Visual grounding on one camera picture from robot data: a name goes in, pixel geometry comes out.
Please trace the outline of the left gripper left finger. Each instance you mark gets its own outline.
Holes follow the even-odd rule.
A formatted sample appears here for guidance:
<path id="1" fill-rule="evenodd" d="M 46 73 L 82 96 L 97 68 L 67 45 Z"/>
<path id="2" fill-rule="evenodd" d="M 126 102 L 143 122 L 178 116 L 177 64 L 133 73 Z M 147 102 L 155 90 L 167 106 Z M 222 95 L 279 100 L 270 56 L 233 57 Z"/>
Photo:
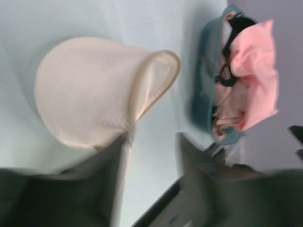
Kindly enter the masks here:
<path id="1" fill-rule="evenodd" d="M 3 227 L 108 227 L 125 136 L 60 174 L 0 171 Z"/>

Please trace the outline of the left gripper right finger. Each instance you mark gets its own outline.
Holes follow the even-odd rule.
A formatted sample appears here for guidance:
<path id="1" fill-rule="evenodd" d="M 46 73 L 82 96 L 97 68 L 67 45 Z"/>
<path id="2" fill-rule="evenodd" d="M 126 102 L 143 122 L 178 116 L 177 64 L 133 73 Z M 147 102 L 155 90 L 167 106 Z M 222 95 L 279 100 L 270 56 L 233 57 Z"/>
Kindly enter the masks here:
<path id="1" fill-rule="evenodd" d="M 227 166 L 176 135 L 181 188 L 195 227 L 300 227 L 303 172 L 262 173 Z"/>

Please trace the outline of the pink mesh laundry bag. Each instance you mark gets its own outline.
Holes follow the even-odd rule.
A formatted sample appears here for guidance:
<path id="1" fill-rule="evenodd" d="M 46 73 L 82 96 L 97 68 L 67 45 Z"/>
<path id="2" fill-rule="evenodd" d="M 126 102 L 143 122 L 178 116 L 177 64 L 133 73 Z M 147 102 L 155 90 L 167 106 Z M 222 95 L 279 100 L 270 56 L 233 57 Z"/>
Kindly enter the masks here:
<path id="1" fill-rule="evenodd" d="M 126 132 L 168 91 L 181 70 L 170 50 L 153 51 L 97 37 L 51 49 L 35 78 L 37 110 L 68 147 L 101 150 Z"/>

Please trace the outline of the pink bra from bag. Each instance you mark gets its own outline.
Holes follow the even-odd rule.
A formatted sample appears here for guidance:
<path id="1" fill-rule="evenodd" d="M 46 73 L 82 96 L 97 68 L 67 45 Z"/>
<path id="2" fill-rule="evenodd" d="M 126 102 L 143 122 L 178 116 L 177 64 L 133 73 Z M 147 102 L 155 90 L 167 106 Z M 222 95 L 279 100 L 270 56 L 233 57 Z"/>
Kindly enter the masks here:
<path id="1" fill-rule="evenodd" d="M 244 29 L 232 43 L 231 70 L 248 87 L 247 105 L 237 129 L 244 131 L 278 110 L 278 72 L 272 19 Z"/>

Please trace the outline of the black bra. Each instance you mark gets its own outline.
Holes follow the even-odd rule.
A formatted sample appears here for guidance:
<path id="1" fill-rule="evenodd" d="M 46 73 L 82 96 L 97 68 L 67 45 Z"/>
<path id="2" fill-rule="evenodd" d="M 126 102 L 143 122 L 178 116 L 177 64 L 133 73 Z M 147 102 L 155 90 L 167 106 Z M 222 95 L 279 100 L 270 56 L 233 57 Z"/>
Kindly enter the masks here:
<path id="1" fill-rule="evenodd" d="M 223 59 L 225 62 L 216 77 L 216 82 L 220 82 L 225 87 L 233 87 L 238 78 L 233 75 L 231 70 L 232 56 L 235 53 L 235 51 L 232 49 L 232 43 L 240 32 L 252 25 L 255 25 L 256 21 L 243 15 L 242 13 L 238 13 L 235 16 L 232 16 L 231 19 L 228 19 L 228 23 L 232 28 L 232 32 L 223 48 Z"/>

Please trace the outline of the teal plastic basin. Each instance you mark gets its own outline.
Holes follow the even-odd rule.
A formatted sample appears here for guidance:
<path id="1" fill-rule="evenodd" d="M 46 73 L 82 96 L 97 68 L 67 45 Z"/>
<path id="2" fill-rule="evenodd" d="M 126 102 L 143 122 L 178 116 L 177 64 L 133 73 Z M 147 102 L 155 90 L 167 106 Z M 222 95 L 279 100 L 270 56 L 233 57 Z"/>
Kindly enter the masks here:
<path id="1" fill-rule="evenodd" d="M 223 25 L 225 16 L 233 12 L 243 13 L 236 5 L 230 5 L 219 17 L 206 23 L 200 33 L 190 101 L 189 117 L 192 124 L 219 145 L 234 144 L 243 135 L 240 131 L 227 128 L 224 138 L 218 140 L 212 131 L 215 78 L 223 66 L 219 60 L 223 49 Z"/>

